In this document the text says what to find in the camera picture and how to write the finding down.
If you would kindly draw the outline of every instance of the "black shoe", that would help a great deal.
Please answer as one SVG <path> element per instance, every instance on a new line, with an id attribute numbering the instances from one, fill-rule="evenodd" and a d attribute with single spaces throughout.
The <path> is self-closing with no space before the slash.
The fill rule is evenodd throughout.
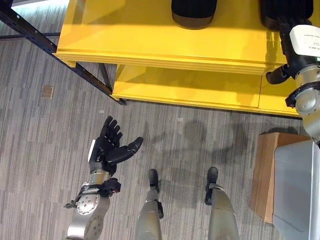
<path id="1" fill-rule="evenodd" d="M 218 179 L 218 169 L 216 167 L 210 167 L 208 170 L 208 174 L 206 177 L 206 186 L 205 186 L 205 199 L 204 203 L 206 205 L 211 206 L 211 195 L 212 195 L 212 189 L 209 189 L 210 184 L 216 184 Z"/>
<path id="2" fill-rule="evenodd" d="M 159 193 L 159 179 L 158 179 L 158 173 L 155 169 L 150 169 L 148 172 L 149 181 L 150 181 L 150 188 L 155 189 Z M 156 200 L 158 204 L 158 214 L 159 219 L 164 218 L 164 208 L 162 207 L 162 204 L 160 201 Z"/>
<path id="3" fill-rule="evenodd" d="M 217 0 L 172 0 L 173 20 L 187 29 L 204 29 L 213 20 Z"/>
<path id="4" fill-rule="evenodd" d="M 149 181 L 150 181 L 150 188 L 156 189 L 156 191 L 159 193 L 159 179 L 158 179 L 158 173 L 155 169 L 150 169 L 148 172 Z"/>

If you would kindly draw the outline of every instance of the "metal bracket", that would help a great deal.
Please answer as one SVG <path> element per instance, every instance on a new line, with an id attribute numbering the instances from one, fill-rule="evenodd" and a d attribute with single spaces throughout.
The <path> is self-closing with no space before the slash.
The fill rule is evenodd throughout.
<path id="1" fill-rule="evenodd" d="M 111 86 L 111 83 L 110 83 L 110 78 L 108 76 L 108 73 L 107 73 L 107 69 L 106 69 L 106 66 L 104 63 L 99 63 L 99 69 L 101 71 L 101 74 L 102 74 L 102 77 L 103 77 L 103 80 L 104 80 L 104 84 L 111 90 L 112 92 L 112 86 Z"/>
<path id="2" fill-rule="evenodd" d="M 51 57 L 65 65 L 71 71 L 82 77 L 88 83 L 99 89 L 101 92 L 109 96 L 112 100 L 116 101 L 120 105 L 126 105 L 126 102 L 120 98 L 120 100 L 115 100 L 112 95 L 112 89 L 110 86 L 106 86 L 101 81 L 99 81 L 95 76 L 93 76 L 90 72 L 88 72 L 84 67 L 80 64 L 76 64 L 75 67 L 69 67 L 64 62 L 62 62 L 59 58 L 54 56 L 53 54 L 57 52 L 57 46 L 50 41 L 47 37 L 45 37 L 42 33 L 40 33 L 37 29 L 35 29 L 30 23 L 28 23 L 22 16 L 12 10 L 10 5 L 10 0 L 0 0 L 0 21 L 4 22 L 13 30 L 17 31 L 23 37 L 28 39 L 33 44 L 37 45 L 40 49 L 45 51 Z"/>

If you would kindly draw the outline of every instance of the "yellow shelf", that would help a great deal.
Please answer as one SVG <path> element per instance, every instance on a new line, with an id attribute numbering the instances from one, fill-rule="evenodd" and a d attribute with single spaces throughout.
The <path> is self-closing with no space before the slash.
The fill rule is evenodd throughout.
<path id="1" fill-rule="evenodd" d="M 286 62 L 258 0 L 219 0 L 213 22 L 175 24 L 169 0 L 70 0 L 56 55 L 79 62 L 261 75 Z M 313 24 L 320 23 L 314 0 Z"/>
<path id="2" fill-rule="evenodd" d="M 119 65 L 112 96 L 298 117 L 285 103 L 295 88 L 293 79 L 275 86 L 261 75 Z"/>

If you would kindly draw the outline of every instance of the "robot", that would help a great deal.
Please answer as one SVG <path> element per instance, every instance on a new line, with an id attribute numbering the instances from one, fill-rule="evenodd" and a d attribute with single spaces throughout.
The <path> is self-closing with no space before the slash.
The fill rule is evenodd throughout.
<path id="1" fill-rule="evenodd" d="M 180 0 L 172 1 L 172 16 L 180 25 L 199 29 L 207 26 L 216 9 L 216 1 L 210 11 L 202 16 L 179 9 Z M 320 28 L 312 26 L 313 1 L 260 0 L 262 23 L 280 32 L 281 46 L 287 64 L 266 73 L 270 84 L 281 84 L 292 77 L 296 90 L 285 100 L 288 107 L 296 108 L 303 119 L 306 132 L 320 147 Z M 74 220 L 67 231 L 68 240 L 97 240 L 103 229 L 104 216 L 110 205 L 110 197 L 118 193 L 121 184 L 112 178 L 117 164 L 131 158 L 143 143 L 138 137 L 128 146 L 120 147 L 122 133 L 117 121 L 108 117 L 100 136 L 92 143 L 89 154 L 90 180 L 85 182 L 75 200 L 66 208 L 76 208 Z M 138 217 L 136 240 L 161 240 L 160 219 L 163 207 L 158 201 L 158 173 L 149 171 L 150 190 Z M 211 205 L 209 240 L 238 240 L 239 233 L 235 211 L 231 202 L 216 181 L 218 170 L 210 168 L 207 174 L 205 203 Z"/>
<path id="2" fill-rule="evenodd" d="M 88 157 L 90 179 L 82 184 L 75 200 L 64 206 L 68 209 L 76 208 L 66 240 L 97 240 L 101 235 L 110 197 L 121 189 L 121 184 L 112 177 L 117 170 L 117 164 L 131 158 L 143 143 L 143 138 L 138 137 L 128 146 L 119 147 L 122 137 L 119 130 L 117 121 L 109 116 L 100 136 L 92 142 Z M 148 177 L 150 189 L 137 220 L 135 240 L 162 239 L 160 219 L 164 217 L 164 211 L 159 201 L 157 171 L 150 169 Z M 221 240 L 229 237 L 226 239 L 238 240 L 235 211 L 223 188 L 216 183 L 217 178 L 218 170 L 215 167 L 210 168 L 205 188 L 205 204 L 212 206 L 209 239 Z"/>

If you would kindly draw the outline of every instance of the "cardboard box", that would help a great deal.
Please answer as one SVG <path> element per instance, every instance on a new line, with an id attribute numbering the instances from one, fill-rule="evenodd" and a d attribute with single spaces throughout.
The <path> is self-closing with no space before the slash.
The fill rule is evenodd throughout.
<path id="1" fill-rule="evenodd" d="M 265 222 L 272 224 L 274 213 L 275 150 L 279 146 L 310 140 L 310 137 L 274 132 L 258 139 L 250 208 Z"/>

